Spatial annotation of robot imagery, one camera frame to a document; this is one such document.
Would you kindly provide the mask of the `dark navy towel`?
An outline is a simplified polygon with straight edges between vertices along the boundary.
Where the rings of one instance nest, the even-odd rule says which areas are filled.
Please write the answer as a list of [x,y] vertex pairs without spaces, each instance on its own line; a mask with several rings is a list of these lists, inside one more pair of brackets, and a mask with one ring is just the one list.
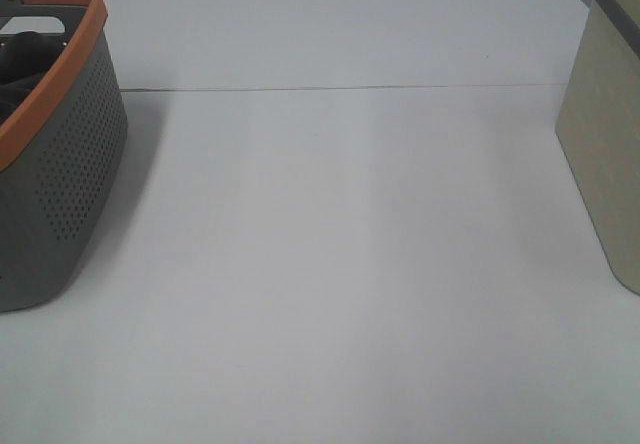
[[62,50],[60,40],[35,31],[6,41],[1,47],[1,123],[29,96]]

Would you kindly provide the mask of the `grey perforated basket orange rim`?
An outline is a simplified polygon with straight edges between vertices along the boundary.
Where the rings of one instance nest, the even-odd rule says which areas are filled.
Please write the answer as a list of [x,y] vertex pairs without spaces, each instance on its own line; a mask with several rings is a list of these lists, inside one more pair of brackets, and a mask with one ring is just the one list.
[[35,31],[63,50],[1,123],[1,309],[42,305],[68,285],[116,177],[127,115],[104,33],[104,0],[1,0],[5,19],[51,17]]

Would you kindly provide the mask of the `beige bin grey rim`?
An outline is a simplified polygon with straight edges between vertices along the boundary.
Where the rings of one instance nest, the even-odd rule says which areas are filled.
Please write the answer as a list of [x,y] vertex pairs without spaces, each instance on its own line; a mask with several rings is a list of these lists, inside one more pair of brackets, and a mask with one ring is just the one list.
[[555,126],[607,263],[639,291],[639,0],[591,0]]

